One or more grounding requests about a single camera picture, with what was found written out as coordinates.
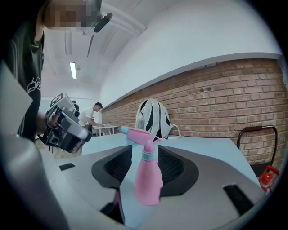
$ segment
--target black hair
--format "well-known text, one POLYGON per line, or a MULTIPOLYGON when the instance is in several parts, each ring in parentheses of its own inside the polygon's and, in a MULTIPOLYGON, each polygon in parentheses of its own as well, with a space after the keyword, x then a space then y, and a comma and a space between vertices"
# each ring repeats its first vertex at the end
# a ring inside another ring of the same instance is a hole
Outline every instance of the black hair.
POLYGON ((95 105, 94 106, 99 106, 101 109, 103 109, 103 106, 102 106, 102 104, 100 103, 100 102, 98 102, 98 103, 95 103, 95 105))

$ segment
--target white backpack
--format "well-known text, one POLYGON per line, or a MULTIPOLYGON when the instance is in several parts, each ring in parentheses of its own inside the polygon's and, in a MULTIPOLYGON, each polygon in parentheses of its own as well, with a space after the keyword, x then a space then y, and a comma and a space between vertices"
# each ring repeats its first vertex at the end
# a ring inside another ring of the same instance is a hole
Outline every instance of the white backpack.
POLYGON ((177 139, 181 137, 178 127, 170 123, 165 106, 155 99, 144 100, 136 114, 136 128, 146 130, 159 138, 177 139), (177 137, 169 137, 170 130, 176 127, 177 137))

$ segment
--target person in black shirt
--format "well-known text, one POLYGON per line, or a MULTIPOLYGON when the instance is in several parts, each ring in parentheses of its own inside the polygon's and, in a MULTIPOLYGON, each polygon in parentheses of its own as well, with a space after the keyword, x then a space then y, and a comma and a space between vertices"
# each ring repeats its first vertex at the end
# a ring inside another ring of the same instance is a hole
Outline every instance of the person in black shirt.
POLYGON ((75 108, 77 109, 77 111, 79 112, 79 106, 77 105, 76 101, 72 101, 72 103, 74 104, 75 108))
MULTIPOLYGON (((91 27, 101 18, 102 0, 46 0, 40 11, 30 16, 11 39, 4 62, 16 80, 33 99, 18 134, 35 142, 35 134, 46 129, 38 113, 41 101, 41 70, 44 62, 44 28, 66 30, 91 27)), ((55 126, 57 116, 51 125, 55 126)))

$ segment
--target white t-shirt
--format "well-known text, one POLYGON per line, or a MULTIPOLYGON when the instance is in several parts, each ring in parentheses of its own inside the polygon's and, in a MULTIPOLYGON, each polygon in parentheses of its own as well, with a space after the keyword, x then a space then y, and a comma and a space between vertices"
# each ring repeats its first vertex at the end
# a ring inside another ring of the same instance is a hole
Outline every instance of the white t-shirt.
POLYGON ((85 124, 88 122, 88 120, 93 117, 93 113, 94 113, 93 107, 88 107, 88 108, 85 108, 84 110, 82 110, 80 112, 79 117, 78 117, 79 125, 85 126, 85 124))

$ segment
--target metal cart handle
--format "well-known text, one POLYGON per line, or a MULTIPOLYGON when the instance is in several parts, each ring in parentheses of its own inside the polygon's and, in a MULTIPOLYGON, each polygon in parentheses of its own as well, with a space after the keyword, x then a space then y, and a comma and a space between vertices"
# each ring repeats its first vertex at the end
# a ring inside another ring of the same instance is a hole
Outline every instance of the metal cart handle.
POLYGON ((246 132, 254 132, 254 131, 261 131, 263 129, 273 129, 274 132, 275 132, 275 146, 274 146, 274 152, 273 152, 273 156, 272 156, 272 160, 271 160, 271 164, 274 162, 274 158, 275 158, 275 155, 276 155, 276 151, 277 151, 277 143, 278 143, 278 132, 277 132, 277 129, 275 126, 273 125, 267 125, 267 126, 253 126, 253 127, 246 127, 245 129, 243 129, 238 138, 237 138, 237 148, 240 149, 240 139, 241 139, 241 136, 246 133, 246 132))

